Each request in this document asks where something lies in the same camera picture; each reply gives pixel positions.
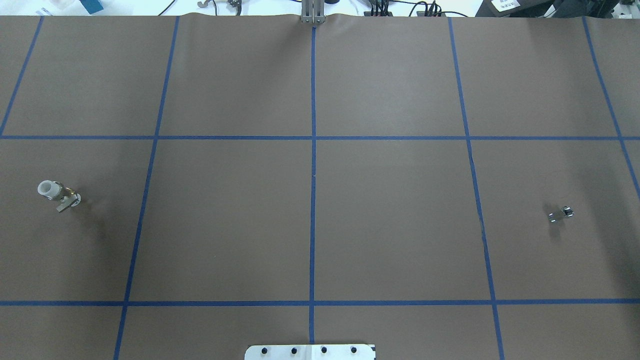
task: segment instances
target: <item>white plastic cap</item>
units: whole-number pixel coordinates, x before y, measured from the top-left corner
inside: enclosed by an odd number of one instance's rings
[[[55,198],[62,191],[62,186],[54,183],[51,180],[45,180],[38,185],[38,193],[42,196],[46,196],[50,199]]]

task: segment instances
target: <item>small metal part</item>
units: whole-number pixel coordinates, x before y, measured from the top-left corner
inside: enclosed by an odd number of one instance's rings
[[[242,12],[242,0],[227,0],[231,7],[236,8],[236,16]]]
[[[301,0],[301,21],[307,24],[322,24],[324,16],[324,0]]]
[[[569,206],[565,206],[559,211],[554,211],[553,213],[548,215],[549,222],[557,222],[560,219],[570,218],[572,216],[573,216],[573,209],[570,208]]]
[[[198,7],[204,9],[209,5],[210,2],[211,2],[211,0],[204,0],[204,3],[202,1],[199,1],[198,2]]]
[[[65,188],[57,181],[45,180],[38,185],[38,193],[49,200],[58,201],[58,213],[80,204],[82,197],[71,188]]]

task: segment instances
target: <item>black cable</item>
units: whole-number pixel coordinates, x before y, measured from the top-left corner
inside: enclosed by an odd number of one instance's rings
[[[411,11],[409,12],[409,17],[411,17],[411,15],[413,15],[413,11],[415,10],[415,7],[420,5],[420,4],[424,4],[424,11],[427,11],[427,6],[429,6],[429,4],[427,4],[424,1],[418,1],[417,3],[414,3],[413,8],[411,8]]]
[[[164,10],[158,14],[158,16],[164,14],[165,11],[169,10],[169,8],[171,7],[171,5],[173,5],[173,3],[175,3],[175,0],[173,0],[169,5],[167,5],[166,8],[164,8]]]
[[[598,12],[596,13],[596,17],[600,17],[600,13],[602,12],[602,9],[604,8],[604,4],[606,3],[605,0],[602,0],[602,5],[600,5],[600,9],[598,10]]]
[[[431,3],[431,6],[429,6],[429,10],[424,13],[424,16],[431,16],[431,14],[435,12],[436,12],[436,3],[434,1]]]
[[[411,4],[411,5],[415,5],[415,3],[410,3],[408,1],[402,1],[402,0],[389,0],[392,3],[403,3],[403,4]]]
[[[462,16],[464,16],[464,17],[468,17],[468,16],[466,16],[465,14],[463,14],[463,13],[459,13],[459,12],[437,12],[437,13],[433,14],[432,16],[438,16],[438,15],[440,15],[441,13],[457,13],[458,15],[462,15]]]

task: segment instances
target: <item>white table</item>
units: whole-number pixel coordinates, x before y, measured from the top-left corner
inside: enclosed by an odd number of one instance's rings
[[[163,11],[171,0],[100,0],[104,10],[95,15],[158,15]],[[214,15],[213,4],[208,8],[201,9],[197,6],[198,0],[175,0],[175,3],[164,13],[164,15],[184,15],[186,13],[204,13]],[[226,0],[216,0],[218,4],[218,15],[235,15],[236,9],[231,7]],[[468,16],[474,16],[480,7],[482,0],[438,0],[437,3],[443,11],[461,12]],[[395,16],[407,16],[413,5],[403,3],[391,3],[389,10]],[[79,1],[69,5],[66,9],[60,10],[49,0],[8,0],[0,1],[0,15],[48,15],[42,10],[45,8],[51,15],[88,15]],[[337,4],[325,4],[324,12],[327,15],[333,13],[344,13],[348,15],[362,16],[365,11],[369,11],[371,6],[365,0],[340,0]],[[416,11],[423,11],[424,6],[418,5]],[[300,3],[292,0],[244,0],[243,15],[280,15],[296,14],[301,12]]]

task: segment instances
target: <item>white label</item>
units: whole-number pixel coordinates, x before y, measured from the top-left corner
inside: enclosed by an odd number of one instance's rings
[[[505,12],[520,6],[518,0],[491,0],[491,4],[493,4],[499,12]]]

